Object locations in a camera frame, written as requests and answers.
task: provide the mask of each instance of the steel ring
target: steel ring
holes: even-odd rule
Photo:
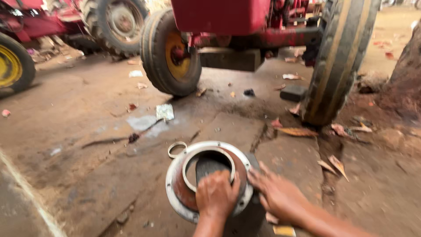
[[[185,150],[187,149],[187,144],[186,144],[186,143],[184,143],[184,142],[176,142],[176,143],[173,143],[172,145],[170,145],[170,147],[168,147],[168,156],[169,156],[170,158],[172,158],[172,159],[176,158],[179,154],[177,154],[177,155],[173,155],[173,154],[171,154],[171,150],[172,150],[174,147],[176,147],[176,146],[181,146],[181,145],[183,145],[183,146],[184,146],[183,151],[185,151]]]

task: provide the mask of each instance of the tractor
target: tractor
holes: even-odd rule
[[[278,49],[305,46],[314,72],[301,103],[303,122],[329,124],[345,104],[371,38],[380,0],[172,0],[141,30],[151,83],[174,96],[194,92],[202,67],[256,71]]]
[[[18,92],[31,84],[35,66],[24,45],[42,36],[59,35],[85,54],[101,47],[138,55],[148,15],[143,0],[0,0],[0,88]]]

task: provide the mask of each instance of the dirt floor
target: dirt floor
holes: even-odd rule
[[[411,37],[411,23],[420,17],[421,11],[409,7],[379,12],[361,71],[390,75],[396,60],[387,59],[385,51],[392,50],[397,59]],[[377,41],[390,42],[390,48],[374,45]],[[301,127],[286,110],[295,104],[281,100],[273,90],[284,83],[308,85],[312,68],[284,61],[294,51],[282,49],[278,58],[255,73],[204,68],[199,87],[207,92],[185,98],[159,92],[146,76],[129,78],[133,70],[145,75],[138,64],[113,62],[102,54],[74,56],[65,63],[52,59],[37,65],[30,89],[19,94],[0,91],[0,110],[11,111],[10,117],[0,119],[4,154],[0,150],[0,157],[22,175],[35,202],[63,231],[53,236],[191,236],[195,226],[174,212],[165,193],[171,163],[167,149],[175,141],[190,145],[205,140],[228,142],[254,153],[298,185],[312,203],[370,232],[420,236],[420,124],[381,110],[373,94],[353,92],[335,122],[355,126],[352,116],[371,120],[374,132],[358,134],[370,144],[343,140],[342,148],[331,151],[329,147],[340,138],[331,138],[326,146],[320,138],[294,138],[274,131],[270,121],[277,117],[284,127]],[[289,73],[306,79],[282,79]],[[149,87],[138,89],[138,82]],[[256,97],[243,95],[249,88]],[[129,103],[139,106],[127,113]],[[155,124],[155,106],[165,103],[172,104],[175,119]],[[150,126],[136,142],[125,139]],[[317,164],[330,154],[344,161],[349,182],[323,172]],[[9,175],[6,169],[3,174]],[[31,200],[23,203],[30,206]],[[25,212],[38,215],[31,207]],[[116,218],[124,212],[128,219],[120,224]],[[17,236],[45,236],[51,229],[51,225],[35,226],[38,230]],[[259,236],[274,236],[272,227],[264,223]]]

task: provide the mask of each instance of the hand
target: hand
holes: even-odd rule
[[[250,168],[247,177],[251,185],[261,192],[260,203],[280,220],[302,225],[302,217],[311,206],[309,201],[293,183],[272,173],[263,162],[259,164],[263,174]]]
[[[231,187],[228,170],[216,171],[202,178],[197,186],[196,202],[200,218],[226,221],[237,203],[240,191],[240,179],[235,173]]]

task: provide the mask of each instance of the yellow wheel rim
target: yellow wheel rim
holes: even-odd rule
[[[0,45],[0,88],[13,85],[22,76],[22,64],[10,49]]]
[[[183,78],[186,75],[187,71],[189,70],[190,66],[190,59],[186,58],[180,65],[174,64],[173,60],[171,59],[171,51],[173,48],[180,48],[184,50],[186,46],[181,41],[180,32],[171,32],[168,35],[167,43],[165,45],[165,58],[167,59],[167,66],[170,73],[177,81],[185,82],[188,81],[187,78]]]

